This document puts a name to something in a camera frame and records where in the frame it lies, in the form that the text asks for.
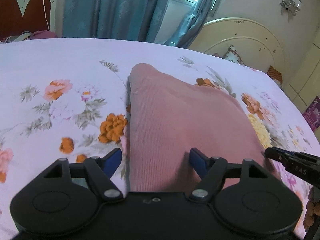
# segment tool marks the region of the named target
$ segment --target pillow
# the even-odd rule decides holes
[[[236,51],[236,48],[232,44],[230,45],[224,59],[245,66],[243,60],[241,59],[240,55]]]
[[[279,71],[277,71],[273,66],[270,66],[267,75],[281,88],[283,79],[282,74]]]

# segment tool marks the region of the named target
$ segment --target bedding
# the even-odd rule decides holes
[[[4,44],[0,58],[2,240],[17,233],[9,212],[12,197],[58,158],[83,162],[119,147],[123,162],[112,180],[128,190],[128,76],[139,63],[235,98],[264,147],[320,153],[305,119],[271,78],[218,57],[143,42],[62,38]],[[310,185],[273,164],[304,205],[295,229],[303,237]]]

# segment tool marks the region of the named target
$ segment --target floral pillow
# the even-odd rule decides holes
[[[232,44],[230,45],[224,59],[245,66],[243,60],[241,59],[240,55],[236,51],[236,48]]]

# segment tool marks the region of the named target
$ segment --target blue curtain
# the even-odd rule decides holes
[[[66,0],[63,37],[154,42],[169,0]]]
[[[211,6],[212,0],[198,0],[165,45],[188,48],[203,27]]]

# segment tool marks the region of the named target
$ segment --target folded cloth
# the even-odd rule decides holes
[[[17,41],[26,41],[30,40],[32,33],[30,32],[24,32],[21,35],[16,36],[9,36],[0,41],[0,43],[10,43],[10,42],[17,42]]]
[[[37,40],[37,39],[51,39],[51,38],[58,38],[58,36],[50,31],[38,31],[33,33],[32,40]]]
[[[251,158],[265,164],[264,148],[235,98],[144,63],[133,67],[129,80],[132,191],[190,193],[200,180],[188,164],[193,147],[229,163]],[[227,179],[225,187],[237,182]]]

